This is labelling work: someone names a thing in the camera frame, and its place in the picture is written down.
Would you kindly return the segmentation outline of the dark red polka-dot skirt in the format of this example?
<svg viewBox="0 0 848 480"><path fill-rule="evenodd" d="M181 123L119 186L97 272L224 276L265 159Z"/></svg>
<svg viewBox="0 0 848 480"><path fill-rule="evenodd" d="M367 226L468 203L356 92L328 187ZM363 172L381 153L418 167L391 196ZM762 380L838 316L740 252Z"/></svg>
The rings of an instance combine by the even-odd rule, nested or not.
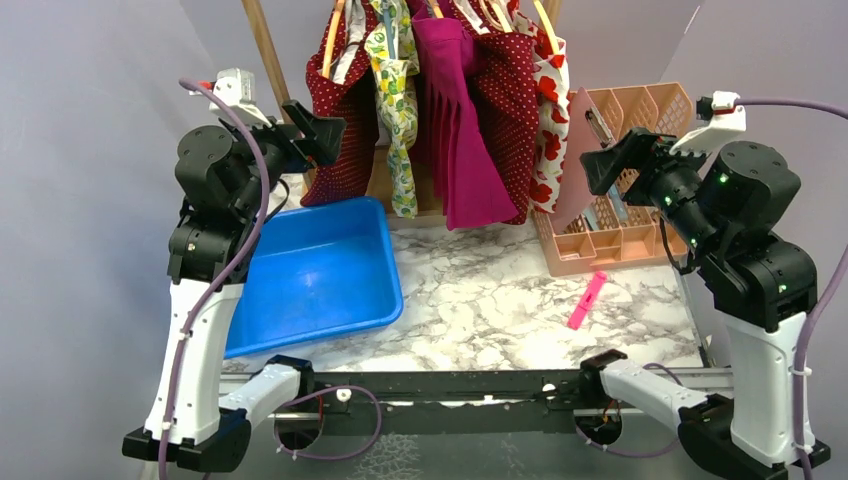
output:
<svg viewBox="0 0 848 480"><path fill-rule="evenodd" d="M305 81L313 112L347 122L337 161L316 169L301 205L314 207L366 194L372 175L379 127L375 79L364 41L377 25L367 1L346 1L333 51L331 75L321 76L327 29L318 51L307 61Z"/></svg>

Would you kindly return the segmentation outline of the lemon print skirt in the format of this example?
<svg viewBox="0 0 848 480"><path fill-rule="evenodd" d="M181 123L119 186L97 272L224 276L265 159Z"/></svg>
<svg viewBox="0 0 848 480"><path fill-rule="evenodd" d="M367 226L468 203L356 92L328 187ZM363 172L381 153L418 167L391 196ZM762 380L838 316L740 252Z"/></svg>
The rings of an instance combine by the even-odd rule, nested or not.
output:
<svg viewBox="0 0 848 480"><path fill-rule="evenodd" d="M418 214L418 201L409 150L418 134L419 109L414 77L420 73L419 58L411 14L404 1L397 1L400 59L389 58L380 16L381 2L370 3L377 25L365 40L365 50L376 84L377 111L389 136L387 165L392 184L392 208L402 218L414 218Z"/></svg>

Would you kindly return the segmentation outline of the orange wavy hanger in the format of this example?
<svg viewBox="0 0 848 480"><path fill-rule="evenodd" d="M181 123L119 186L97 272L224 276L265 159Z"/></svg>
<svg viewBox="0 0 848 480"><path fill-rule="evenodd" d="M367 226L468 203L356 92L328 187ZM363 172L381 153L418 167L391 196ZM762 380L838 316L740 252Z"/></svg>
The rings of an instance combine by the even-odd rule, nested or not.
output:
<svg viewBox="0 0 848 480"><path fill-rule="evenodd" d="M320 71L321 76L325 79L329 79L331 75L334 45L336 42L341 18L345 11L345 3L345 0L335 1L329 25L327 27L326 42L323 51L322 65Z"/></svg>

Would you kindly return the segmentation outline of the grey-blue hanger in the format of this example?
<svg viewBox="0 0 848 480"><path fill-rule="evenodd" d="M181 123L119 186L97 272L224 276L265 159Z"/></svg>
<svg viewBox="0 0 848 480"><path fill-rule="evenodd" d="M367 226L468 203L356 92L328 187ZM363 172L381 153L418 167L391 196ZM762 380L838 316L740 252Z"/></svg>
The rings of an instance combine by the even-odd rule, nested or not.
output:
<svg viewBox="0 0 848 480"><path fill-rule="evenodd" d="M380 16L385 29L389 58L399 60L400 7L398 6L398 2L394 0L383 0L380 7Z"/></svg>

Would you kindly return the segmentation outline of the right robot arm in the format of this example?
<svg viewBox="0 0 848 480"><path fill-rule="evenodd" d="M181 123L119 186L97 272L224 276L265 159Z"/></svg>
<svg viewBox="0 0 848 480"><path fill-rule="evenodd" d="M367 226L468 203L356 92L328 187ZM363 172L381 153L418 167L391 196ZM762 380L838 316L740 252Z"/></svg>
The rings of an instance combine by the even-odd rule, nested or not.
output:
<svg viewBox="0 0 848 480"><path fill-rule="evenodd" d="M813 259L773 232L801 185L784 157L750 141L710 156L636 127L580 161L596 195L635 171L625 203L656 209L685 241L686 264L728 331L733 393L686 388L610 350L581 363L579 398L641 410L673 430L700 468L724 479L784 479L791 465L827 461L828 446L794 411L793 383L803 375L794 354L818 290Z"/></svg>

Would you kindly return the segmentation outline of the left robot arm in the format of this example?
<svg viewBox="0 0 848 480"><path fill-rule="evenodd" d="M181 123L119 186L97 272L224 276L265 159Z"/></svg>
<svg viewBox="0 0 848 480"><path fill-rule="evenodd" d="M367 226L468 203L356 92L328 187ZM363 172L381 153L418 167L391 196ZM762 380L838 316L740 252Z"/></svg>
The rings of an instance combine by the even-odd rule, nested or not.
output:
<svg viewBox="0 0 848 480"><path fill-rule="evenodd" d="M313 401L306 360L278 355L230 394L220 392L224 350L275 183L333 164L346 123L288 101L289 121L221 121L186 133L175 177L184 198L169 242L171 324L160 384L125 457L204 474L234 471L262 416Z"/></svg>

